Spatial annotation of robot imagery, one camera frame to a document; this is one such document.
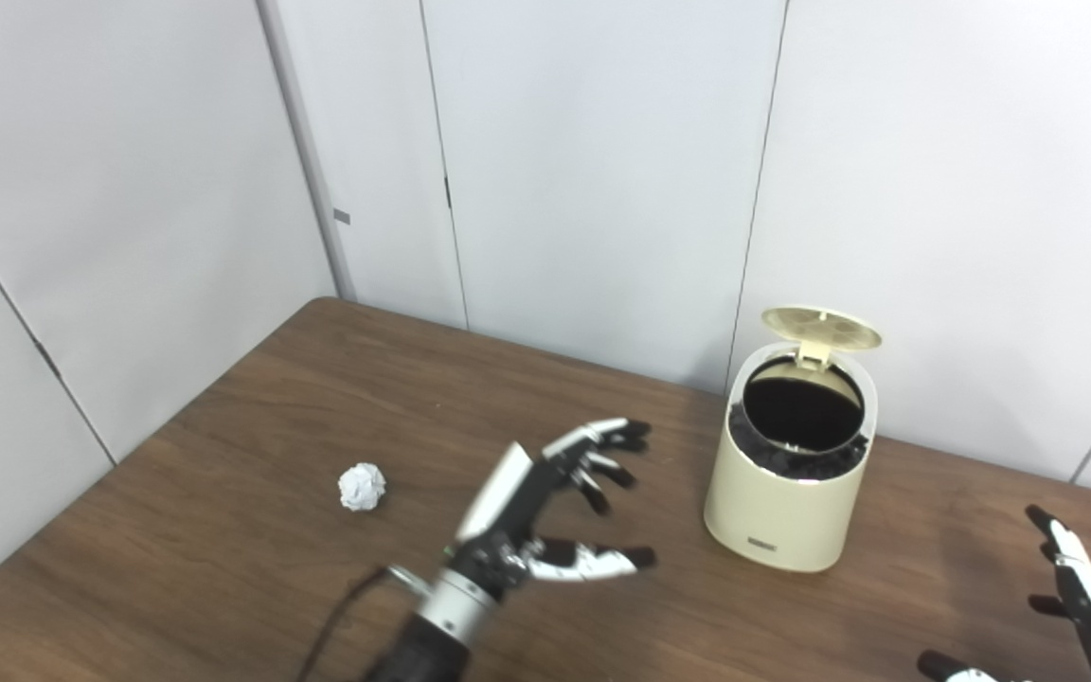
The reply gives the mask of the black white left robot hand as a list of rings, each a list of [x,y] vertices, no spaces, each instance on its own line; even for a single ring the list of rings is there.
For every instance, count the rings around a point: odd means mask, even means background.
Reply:
[[[654,429],[647,422],[613,418],[573,428],[540,455],[513,443],[467,510],[446,569],[501,603],[524,581],[585,583],[628,577],[654,569],[650,547],[603,547],[546,538],[533,529],[551,496],[575,489],[598,515],[609,499],[595,476],[620,488],[636,484],[607,450],[642,454]]]

